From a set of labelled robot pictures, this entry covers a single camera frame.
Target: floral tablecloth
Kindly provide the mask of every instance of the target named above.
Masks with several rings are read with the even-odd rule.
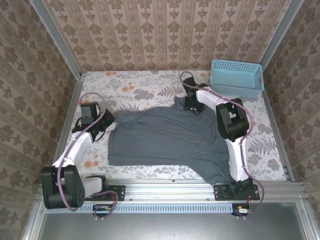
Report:
[[[115,115],[125,109],[138,111],[158,106],[171,106],[175,96],[183,97],[186,94],[179,81],[181,72],[178,70],[88,72],[82,94],[87,92],[101,94],[106,100],[107,109]],[[209,83],[210,71],[193,70],[191,72],[198,84]],[[254,119],[253,132],[246,142],[246,155],[251,174],[259,180],[285,180],[284,169],[262,96],[255,99],[244,97],[241,99]],[[91,101],[98,101],[102,105],[102,101],[94,95],[85,96],[82,102]],[[80,116],[78,106],[72,128]],[[113,123],[103,138],[95,142],[86,152],[79,169],[80,174],[84,176],[103,174],[107,178],[118,179],[202,179],[187,166],[109,165],[108,139],[115,125],[116,123]]]

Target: wall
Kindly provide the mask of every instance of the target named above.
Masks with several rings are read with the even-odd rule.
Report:
[[[75,85],[28,0],[0,1],[0,239],[18,239]]]
[[[83,71],[257,63],[289,0],[44,0]]]
[[[320,1],[305,0],[264,72],[266,90],[298,181],[320,222]]]

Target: blue basket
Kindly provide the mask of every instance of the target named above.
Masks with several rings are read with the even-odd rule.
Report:
[[[211,88],[219,94],[256,98],[264,89],[262,67],[257,63],[212,60]]]

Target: patterned wallpaper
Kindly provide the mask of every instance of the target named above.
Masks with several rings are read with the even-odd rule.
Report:
[[[0,239],[18,239],[23,233],[74,84],[28,0],[1,0]]]
[[[44,0],[83,71],[257,63],[289,0]]]
[[[320,0],[304,1],[264,80],[291,167],[320,223]]]

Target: gray t-shirt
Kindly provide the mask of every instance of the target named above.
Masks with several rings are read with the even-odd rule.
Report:
[[[195,115],[184,103],[175,97],[170,107],[119,113],[109,136],[109,164],[185,165],[209,184],[228,183],[229,152],[215,112],[205,107]]]

